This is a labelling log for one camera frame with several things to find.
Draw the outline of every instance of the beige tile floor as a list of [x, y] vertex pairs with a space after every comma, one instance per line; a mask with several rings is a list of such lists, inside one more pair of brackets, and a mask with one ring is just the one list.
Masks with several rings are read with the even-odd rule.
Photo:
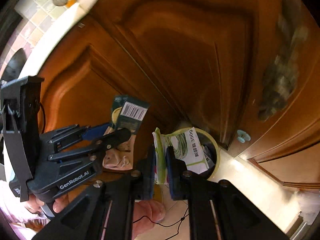
[[[227, 179], [249, 198], [264, 214], [266, 214], [282, 231], [286, 232], [292, 221], [296, 219], [300, 207], [296, 194], [284, 190], [247, 161], [232, 158], [224, 150], [220, 150], [220, 166], [212, 181]], [[186, 211], [187, 202], [173, 201], [168, 187], [161, 185], [167, 215], [163, 225], [171, 225], [178, 221]], [[156, 225], [153, 229], [139, 235], [136, 240], [164, 240], [177, 233], [178, 224], [163, 228]], [[189, 219], [182, 222], [179, 234], [173, 240], [189, 240]]]

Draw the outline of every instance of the human hand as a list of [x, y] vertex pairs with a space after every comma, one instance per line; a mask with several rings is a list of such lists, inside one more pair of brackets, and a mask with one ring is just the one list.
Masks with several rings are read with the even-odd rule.
[[[31, 213], [36, 213], [41, 210], [41, 207], [44, 205], [44, 202], [36, 198], [35, 195], [30, 195], [29, 200], [25, 201], [24, 206]], [[68, 194], [57, 198], [53, 203], [53, 211], [56, 213], [61, 212], [69, 204]]]

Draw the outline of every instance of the crumpled pink wrapper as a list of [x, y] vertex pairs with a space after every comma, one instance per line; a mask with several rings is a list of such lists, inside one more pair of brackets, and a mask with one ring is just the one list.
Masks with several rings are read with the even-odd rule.
[[[108, 127], [104, 135], [112, 133], [113, 128]], [[117, 148], [106, 151], [102, 166], [115, 171], [127, 171], [133, 168], [133, 147], [136, 135], [131, 135], [129, 141], [120, 144]]]

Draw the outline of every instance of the purple clothing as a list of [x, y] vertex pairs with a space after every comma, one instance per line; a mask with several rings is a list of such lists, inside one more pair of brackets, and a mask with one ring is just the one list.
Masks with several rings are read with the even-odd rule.
[[20, 202], [20, 199], [13, 195], [8, 183], [2, 180], [0, 180], [0, 209], [13, 231], [21, 240], [31, 240], [36, 232], [30, 228], [20, 226], [18, 223], [27, 223], [29, 220], [34, 219], [46, 219], [30, 213]]

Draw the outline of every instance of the green and white package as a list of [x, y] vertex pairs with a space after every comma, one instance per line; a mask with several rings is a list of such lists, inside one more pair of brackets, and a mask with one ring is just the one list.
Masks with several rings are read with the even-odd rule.
[[176, 159], [183, 160], [189, 171], [200, 174], [209, 169], [194, 127], [166, 135], [157, 128], [152, 135], [156, 149], [156, 184], [167, 184], [165, 153], [169, 146], [173, 146]]

